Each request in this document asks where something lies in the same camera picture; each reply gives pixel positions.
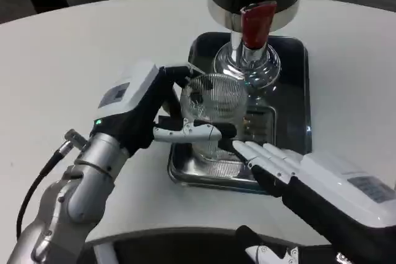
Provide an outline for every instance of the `metal tray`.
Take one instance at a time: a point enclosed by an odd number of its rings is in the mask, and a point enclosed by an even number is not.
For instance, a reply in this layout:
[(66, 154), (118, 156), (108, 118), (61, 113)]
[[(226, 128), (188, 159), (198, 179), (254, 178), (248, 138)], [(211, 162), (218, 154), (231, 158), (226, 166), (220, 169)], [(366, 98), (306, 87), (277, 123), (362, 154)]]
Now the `metal tray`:
[[(213, 58), (229, 40), (229, 33), (200, 35), (191, 46), (189, 61), (212, 72)], [(267, 108), (248, 108), (244, 140), (268, 142), (304, 155), (312, 150), (308, 52), (295, 38), (270, 36), (269, 43), (282, 64), (277, 92), (266, 97)], [(249, 135), (251, 123), (262, 131), (259, 138)], [(172, 180), (186, 185), (265, 194), (241, 162), (205, 160), (189, 144), (172, 146), (168, 172)]]

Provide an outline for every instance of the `robotic hand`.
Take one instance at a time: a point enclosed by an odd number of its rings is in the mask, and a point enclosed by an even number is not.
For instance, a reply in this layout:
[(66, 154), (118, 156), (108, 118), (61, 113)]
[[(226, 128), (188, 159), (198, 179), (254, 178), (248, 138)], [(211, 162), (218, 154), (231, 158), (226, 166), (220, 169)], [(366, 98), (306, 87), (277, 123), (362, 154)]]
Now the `robotic hand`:
[[(194, 66), (157, 67), (141, 62), (136, 67), (138, 74), (127, 75), (105, 93), (89, 140), (73, 130), (65, 135), (67, 141), (40, 176), (48, 174), (73, 147), (81, 153), (62, 179), (46, 189), (37, 217), (19, 235), (27, 202), (42, 178), (33, 183), (21, 208), (18, 241), (8, 264), (75, 263), (89, 232), (103, 217), (121, 168), (153, 140), (191, 143), (235, 137), (234, 125), (189, 122), (181, 117), (173, 85), (183, 87), (190, 78), (200, 75)], [(162, 106), (171, 117), (160, 116), (155, 123)]]
[[(301, 156), (268, 143), (237, 140), (219, 146), (236, 153), (263, 189), (281, 197), (340, 252), (329, 263), (395, 263), (396, 194), (376, 177), (328, 153)], [(301, 259), (298, 248), (275, 254), (246, 226), (236, 236), (256, 263), (297, 264)]]

